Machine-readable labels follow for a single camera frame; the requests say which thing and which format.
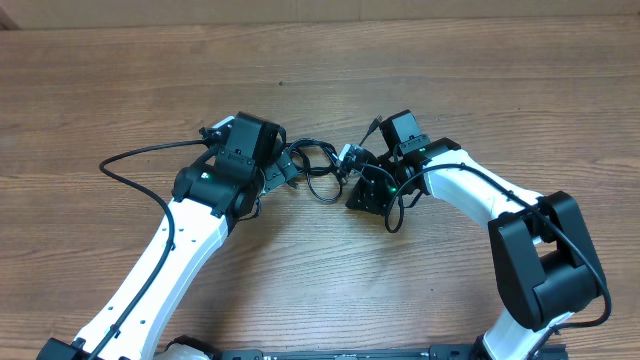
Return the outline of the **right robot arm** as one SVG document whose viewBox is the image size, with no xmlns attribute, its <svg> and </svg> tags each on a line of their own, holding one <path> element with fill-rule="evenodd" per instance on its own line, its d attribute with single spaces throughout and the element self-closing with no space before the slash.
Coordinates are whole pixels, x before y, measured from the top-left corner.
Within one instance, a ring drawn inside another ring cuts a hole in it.
<svg viewBox="0 0 640 360">
<path fill-rule="evenodd" d="M 388 218 L 407 209 L 406 195 L 430 195 L 461 211 L 489 235 L 495 279 L 504 309 L 472 344 L 433 344 L 423 359 L 565 359 L 552 335 L 577 328 L 571 316 L 603 298 L 604 311 L 581 327 L 603 324 L 612 299 L 576 200 L 558 191 L 544 196 L 482 167 L 449 138 L 431 140 L 405 110 L 376 118 L 388 147 L 375 156 L 361 144 L 339 156 L 343 174 L 360 178 L 346 205 Z"/>
</svg>

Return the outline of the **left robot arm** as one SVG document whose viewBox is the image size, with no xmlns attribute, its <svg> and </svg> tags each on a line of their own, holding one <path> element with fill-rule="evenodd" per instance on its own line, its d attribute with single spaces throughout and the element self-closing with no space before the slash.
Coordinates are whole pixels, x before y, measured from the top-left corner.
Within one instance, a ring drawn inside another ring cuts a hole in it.
<svg viewBox="0 0 640 360">
<path fill-rule="evenodd" d="M 176 176 L 151 242 L 105 307 L 70 343 L 51 338 L 44 359 L 214 359 L 216 350 L 178 337 L 159 340 L 193 279 L 235 225 L 258 215 L 261 195 L 288 181 L 274 174 L 286 132 L 243 112 L 203 128 L 205 151 Z"/>
</svg>

